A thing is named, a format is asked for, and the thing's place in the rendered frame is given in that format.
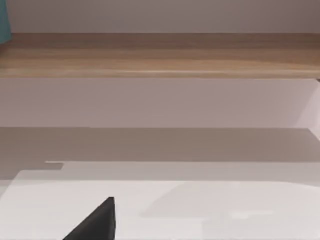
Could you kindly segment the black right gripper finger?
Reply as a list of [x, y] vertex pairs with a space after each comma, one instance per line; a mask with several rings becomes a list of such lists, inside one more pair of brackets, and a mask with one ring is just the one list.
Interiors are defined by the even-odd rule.
[[63, 240], [115, 240], [116, 201], [108, 197]]

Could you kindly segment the teal object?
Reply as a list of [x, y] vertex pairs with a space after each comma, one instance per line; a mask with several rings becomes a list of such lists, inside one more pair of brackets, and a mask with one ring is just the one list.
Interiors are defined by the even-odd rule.
[[11, 38], [12, 32], [8, 16], [7, 1], [0, 0], [0, 44], [7, 43]]

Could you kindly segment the wooden shelf board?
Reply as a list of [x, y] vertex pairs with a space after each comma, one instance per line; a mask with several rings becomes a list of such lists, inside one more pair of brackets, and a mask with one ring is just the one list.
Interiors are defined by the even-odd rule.
[[0, 78], [320, 80], [320, 33], [15, 33]]

